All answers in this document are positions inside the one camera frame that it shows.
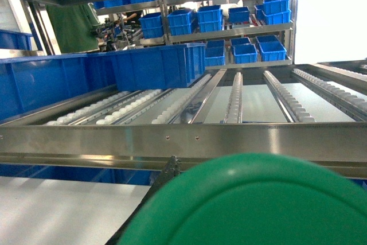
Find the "black serrated right gripper finger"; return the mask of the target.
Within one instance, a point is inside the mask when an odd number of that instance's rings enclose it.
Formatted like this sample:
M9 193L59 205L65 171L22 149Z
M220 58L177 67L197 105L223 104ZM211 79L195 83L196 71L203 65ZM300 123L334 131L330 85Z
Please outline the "black serrated right gripper finger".
M166 163L163 170L160 172L152 186L149 188L143 199L141 199L138 206L134 209L128 219L118 228L118 230L107 240L106 245L118 244L118 241L123 236L124 232L138 214L140 209L151 199L161 188L163 188L168 182L181 174L181 161L177 156L171 156Z

